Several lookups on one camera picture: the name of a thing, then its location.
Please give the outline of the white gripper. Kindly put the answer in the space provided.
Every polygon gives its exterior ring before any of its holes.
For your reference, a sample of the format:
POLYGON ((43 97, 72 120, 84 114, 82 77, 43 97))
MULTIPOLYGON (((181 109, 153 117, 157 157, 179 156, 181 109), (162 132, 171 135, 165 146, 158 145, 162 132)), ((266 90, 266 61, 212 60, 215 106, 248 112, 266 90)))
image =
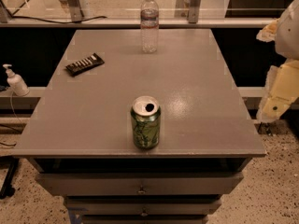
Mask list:
MULTIPOLYGON (((278 20, 267 24, 256 38, 263 42, 276 39, 278 20)), ((299 61, 287 59, 280 67, 271 66, 266 77, 265 94, 259 103, 257 120, 273 122, 279 119, 299 98, 299 61)))

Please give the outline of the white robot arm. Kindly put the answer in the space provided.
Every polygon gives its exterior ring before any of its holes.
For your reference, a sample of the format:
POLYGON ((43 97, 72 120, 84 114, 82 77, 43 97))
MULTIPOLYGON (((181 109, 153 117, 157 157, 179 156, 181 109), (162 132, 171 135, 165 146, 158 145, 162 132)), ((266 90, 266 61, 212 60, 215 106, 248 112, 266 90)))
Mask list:
POLYGON ((266 25, 256 38, 274 41, 276 53, 286 59, 279 67, 270 66, 256 115, 262 123, 273 122, 299 98, 299 0, 293 0, 280 18, 266 25))

